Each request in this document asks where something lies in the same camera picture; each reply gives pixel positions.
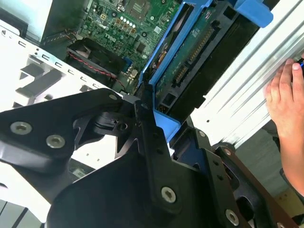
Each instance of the hand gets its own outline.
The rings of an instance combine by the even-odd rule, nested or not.
[[[287,60],[266,89],[267,107],[280,139],[304,141],[304,79],[300,64]]]

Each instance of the metal slot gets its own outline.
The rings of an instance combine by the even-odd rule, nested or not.
[[[80,79],[81,79],[81,80],[83,80],[84,82],[86,82],[86,80],[85,80],[85,78],[84,78],[84,77],[80,77]]]
[[[45,60],[49,60],[49,57],[48,56],[46,56],[46,55],[42,55],[42,57],[45,59]]]
[[[26,47],[26,44],[23,43],[23,42],[21,42],[21,41],[19,41],[18,44],[19,44],[20,46],[23,46],[24,48]]]
[[[55,65],[56,65],[57,67],[59,67],[59,68],[62,67],[62,65],[61,65],[60,63],[58,63],[58,62],[56,62]]]
[[[96,85],[96,84],[93,84],[93,86],[94,86],[95,88],[97,88],[97,89],[100,89],[100,87],[99,87],[98,85]]]

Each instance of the mounting hole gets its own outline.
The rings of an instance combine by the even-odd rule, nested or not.
[[[221,175],[217,175],[217,177],[220,181],[224,180],[224,178]]]
[[[119,130],[119,131],[124,131],[127,128],[128,128],[128,125],[126,125],[125,123],[120,123],[117,126],[117,130]]]
[[[8,189],[8,187],[5,184],[0,183],[0,189]]]
[[[4,36],[4,37],[6,37],[6,31],[5,31],[5,30],[2,30],[2,31],[1,31],[1,35]]]
[[[157,148],[157,149],[156,149],[156,152],[157,152],[158,154],[163,154],[163,152],[162,152],[162,150],[161,150],[160,148]]]

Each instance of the white metal chassis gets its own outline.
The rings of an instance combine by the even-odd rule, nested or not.
[[[304,49],[304,1],[281,0],[272,12],[274,21],[254,35],[206,95],[203,105],[191,114],[194,125],[208,135],[211,144],[229,142],[239,147],[270,120],[264,87],[287,58],[298,56]],[[63,72],[68,83],[64,84],[64,80],[59,83],[68,93],[70,83],[87,85],[92,89],[105,87],[20,38],[0,21],[0,33],[2,31],[6,32],[5,36],[0,34],[0,79],[5,88],[0,90],[0,111],[11,109],[19,70],[26,65],[29,55]],[[53,90],[52,95],[68,95],[66,92],[56,94],[61,92]],[[114,147],[113,143],[113,148],[109,146],[109,150],[114,151]],[[87,155],[85,152],[75,153],[74,157],[94,168],[104,165],[96,163],[97,158],[102,160],[100,154],[90,158]],[[110,156],[107,162],[113,159],[114,156]],[[41,222],[45,222],[50,204],[11,166],[0,162],[0,172],[0,183],[8,187],[0,188],[1,199],[28,207]]]

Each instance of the hex bolt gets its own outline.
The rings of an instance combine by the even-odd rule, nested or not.
[[[239,225],[239,220],[237,215],[230,209],[227,209],[226,212],[227,219],[235,226],[237,227]]]
[[[161,196],[162,198],[168,202],[168,203],[174,203],[176,201],[176,195],[175,192],[173,191],[173,189],[169,188],[169,187],[163,187],[161,189]]]
[[[145,109],[149,109],[148,106],[145,103],[142,103],[142,107]]]
[[[285,228],[285,226],[283,226],[282,223],[278,222],[278,223],[277,223],[277,228]]]
[[[10,125],[10,130],[19,135],[26,135],[32,131],[32,126],[29,123],[17,121]]]
[[[46,141],[47,145],[53,149],[60,149],[66,144],[65,139],[57,134],[50,135]]]
[[[225,152],[225,154],[228,155],[228,156],[231,155],[231,152],[230,152],[230,150],[228,150],[228,149],[224,149],[224,152]]]

